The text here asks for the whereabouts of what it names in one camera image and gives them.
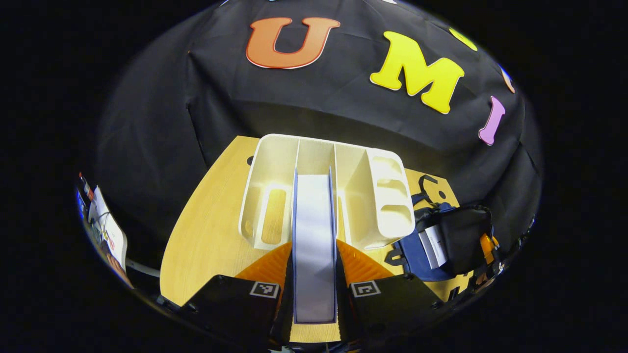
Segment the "yellow wooden tabletop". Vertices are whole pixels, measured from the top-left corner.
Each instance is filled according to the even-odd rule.
[[[176,222],[161,262],[161,294],[176,303],[185,304],[203,285],[217,274],[235,276],[267,250],[254,249],[238,232],[238,220],[244,189],[251,166],[248,157],[256,150],[257,138],[236,137],[209,169],[188,200]],[[412,195],[419,193],[418,180],[424,173],[406,169]],[[425,183],[432,201],[459,204],[445,179],[433,176],[438,184]],[[426,201],[415,209],[429,207]],[[338,238],[344,241],[343,224],[338,225]],[[365,253],[393,274],[402,274],[402,266],[384,262],[392,249],[388,245]],[[459,286],[466,289],[468,274],[441,282],[425,282],[436,295],[447,301],[449,292]],[[337,323],[293,324],[291,342],[333,342],[340,340]]]

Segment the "orange letter u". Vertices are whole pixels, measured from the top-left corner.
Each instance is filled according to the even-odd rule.
[[[294,53],[280,53],[275,43],[283,26],[292,23],[287,17],[260,19],[253,22],[253,34],[246,47],[246,57],[253,64],[266,68],[298,68],[307,66],[323,53],[327,36],[332,28],[340,26],[334,19],[310,17],[303,19],[308,33],[301,49]]]

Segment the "letter m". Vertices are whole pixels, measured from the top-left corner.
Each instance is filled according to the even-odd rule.
[[[421,101],[442,114],[449,113],[449,101],[460,77],[465,75],[458,64],[448,58],[440,58],[427,66],[419,43],[399,33],[387,31],[384,36],[391,42],[384,65],[371,74],[371,82],[387,89],[401,88],[399,74],[403,68],[406,89],[410,96],[432,83],[430,90],[421,94]]]

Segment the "white desk organizer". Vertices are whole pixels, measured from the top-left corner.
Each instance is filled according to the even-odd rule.
[[[256,249],[272,250],[291,239],[295,168],[301,174],[327,174],[332,169],[334,214],[342,206],[345,241],[368,251],[396,242],[414,231],[408,179],[396,153],[322,139],[280,134],[262,137],[246,183],[239,232]],[[272,190],[284,190],[281,240],[262,240],[264,217]]]

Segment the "white paper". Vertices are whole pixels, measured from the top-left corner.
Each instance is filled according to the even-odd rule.
[[[297,175],[295,181],[295,322],[334,322],[335,237],[330,175]]]
[[[438,225],[433,225],[426,228],[423,232],[420,232],[419,239],[421,239],[421,244],[428,257],[431,269],[439,268],[447,262],[445,245]]]
[[[94,190],[94,200],[90,206],[89,218],[95,218],[100,224],[100,229],[105,233],[107,232],[107,245],[111,255],[120,263],[120,266],[126,272],[126,236],[116,220],[109,212],[109,208],[105,203],[105,200],[100,192],[100,188],[96,186]]]

